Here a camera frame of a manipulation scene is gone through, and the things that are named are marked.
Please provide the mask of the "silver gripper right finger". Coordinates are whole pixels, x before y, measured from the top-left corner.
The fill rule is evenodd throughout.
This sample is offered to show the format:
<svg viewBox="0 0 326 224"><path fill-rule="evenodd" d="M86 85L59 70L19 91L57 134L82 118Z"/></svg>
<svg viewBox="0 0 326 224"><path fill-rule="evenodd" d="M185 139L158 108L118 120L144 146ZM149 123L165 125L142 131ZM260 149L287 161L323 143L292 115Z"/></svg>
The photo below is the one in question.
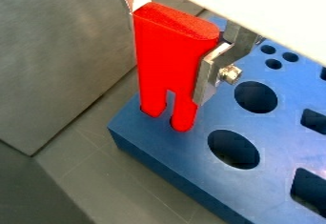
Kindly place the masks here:
<svg viewBox="0 0 326 224"><path fill-rule="evenodd" d="M200 106L216 92L221 82L233 85L241 70L233 63L243 58L264 38L232 21L226 21L217 46L202 56L196 76L192 100Z"/></svg>

